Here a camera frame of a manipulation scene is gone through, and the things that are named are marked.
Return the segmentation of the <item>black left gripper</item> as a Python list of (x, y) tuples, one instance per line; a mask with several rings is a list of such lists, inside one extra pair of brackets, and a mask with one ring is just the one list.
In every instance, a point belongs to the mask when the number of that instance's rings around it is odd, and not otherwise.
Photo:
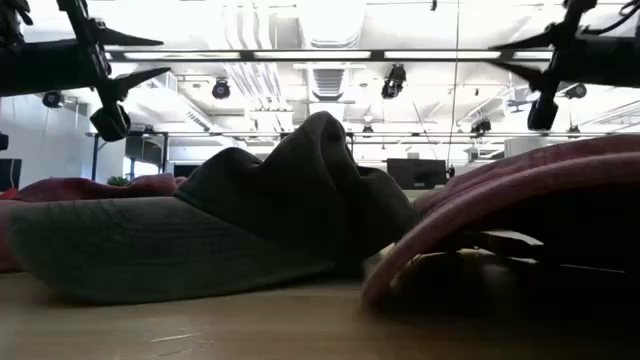
[(16, 96), (88, 87), (98, 92), (102, 107), (90, 120), (109, 142), (127, 136), (130, 119), (119, 104), (128, 91), (170, 71), (169, 67), (134, 71), (111, 78), (104, 52), (110, 46), (160, 46), (162, 41), (136, 37), (108, 28), (88, 15), (81, 0), (58, 0), (58, 8), (71, 23), (75, 37), (48, 42), (27, 42), (21, 26), (31, 26), (26, 0), (1, 2), (1, 95)]

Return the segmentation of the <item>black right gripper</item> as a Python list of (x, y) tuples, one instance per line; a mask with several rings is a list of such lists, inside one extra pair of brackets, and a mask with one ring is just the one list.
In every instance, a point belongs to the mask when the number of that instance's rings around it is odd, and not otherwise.
[(553, 48), (545, 71), (503, 61), (491, 62), (492, 66), (524, 79), (532, 91), (540, 93), (528, 115), (529, 129), (549, 130), (552, 127), (558, 111), (555, 96), (561, 82), (639, 86), (639, 35), (619, 37), (609, 34), (639, 12), (639, 3), (625, 3), (619, 10), (619, 19), (604, 28), (581, 27), (582, 15), (596, 4), (596, 0), (565, 1), (566, 13), (561, 22), (549, 24), (537, 35), (490, 47), (490, 50)]

